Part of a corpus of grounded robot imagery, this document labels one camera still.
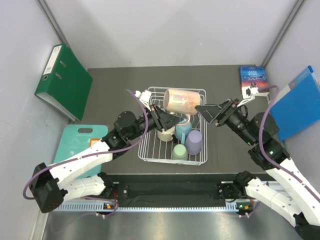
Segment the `cream ceramic mug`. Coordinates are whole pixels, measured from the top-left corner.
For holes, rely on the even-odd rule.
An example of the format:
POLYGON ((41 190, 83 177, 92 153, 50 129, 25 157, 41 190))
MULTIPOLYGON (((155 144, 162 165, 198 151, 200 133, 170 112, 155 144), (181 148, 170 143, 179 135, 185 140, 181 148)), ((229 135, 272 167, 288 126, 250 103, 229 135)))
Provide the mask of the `cream ceramic mug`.
POLYGON ((176 127, 173 126, 168 130, 164 130, 164 131, 158 130, 157 137, 163 142, 170 142, 173 140, 173 135, 175 133, 175 129, 176 129, 176 127))

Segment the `clear pink glass mug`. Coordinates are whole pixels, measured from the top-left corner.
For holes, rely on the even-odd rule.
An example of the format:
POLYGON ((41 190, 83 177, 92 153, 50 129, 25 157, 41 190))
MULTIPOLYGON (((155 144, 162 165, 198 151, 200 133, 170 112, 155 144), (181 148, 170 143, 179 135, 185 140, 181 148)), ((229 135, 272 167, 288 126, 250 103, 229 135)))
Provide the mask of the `clear pink glass mug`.
POLYGON ((181 126, 190 122, 191 116, 197 113, 196 106, 200 104, 201 95, 195 91, 168 88, 163 97, 163 107, 167 112, 185 115, 186 121, 178 124, 181 126))

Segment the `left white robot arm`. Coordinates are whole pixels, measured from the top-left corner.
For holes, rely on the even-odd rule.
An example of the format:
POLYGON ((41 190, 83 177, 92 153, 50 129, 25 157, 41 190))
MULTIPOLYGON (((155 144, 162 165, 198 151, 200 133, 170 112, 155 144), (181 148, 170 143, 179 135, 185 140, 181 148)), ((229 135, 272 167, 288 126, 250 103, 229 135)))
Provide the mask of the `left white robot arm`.
POLYGON ((109 198, 113 184, 105 173, 80 178, 91 169, 111 162, 138 145, 152 130, 169 130, 183 119, 156 105, 144 107, 143 115, 136 117, 131 111, 122 112, 114 128, 86 150, 58 163, 38 164, 22 192, 30 190, 30 200, 35 200, 42 213, 57 209, 62 203, 87 196, 109 198))

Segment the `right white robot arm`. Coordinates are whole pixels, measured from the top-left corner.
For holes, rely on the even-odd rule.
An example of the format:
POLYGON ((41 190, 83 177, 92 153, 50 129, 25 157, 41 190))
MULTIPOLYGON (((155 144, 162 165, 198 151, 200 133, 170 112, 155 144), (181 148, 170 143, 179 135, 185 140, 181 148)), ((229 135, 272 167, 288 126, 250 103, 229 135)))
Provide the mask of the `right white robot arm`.
POLYGON ((247 145, 251 159, 287 192, 287 196, 273 190, 248 171, 240 172, 233 180, 234 195, 258 200, 278 213, 304 240, 320 238, 320 194, 298 170, 287 150, 273 137, 279 128, 267 112, 248 118, 246 106, 238 99, 221 104, 195 107, 197 112, 217 127, 228 126, 247 145))

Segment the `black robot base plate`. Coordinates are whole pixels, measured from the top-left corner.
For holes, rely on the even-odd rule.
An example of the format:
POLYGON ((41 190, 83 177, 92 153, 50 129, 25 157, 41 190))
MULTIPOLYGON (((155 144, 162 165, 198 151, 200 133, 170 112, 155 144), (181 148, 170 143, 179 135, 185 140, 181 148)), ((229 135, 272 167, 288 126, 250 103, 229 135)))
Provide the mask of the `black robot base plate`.
POLYGON ((249 199, 233 186, 235 173, 107 174, 101 198, 122 207, 197 207, 249 199))

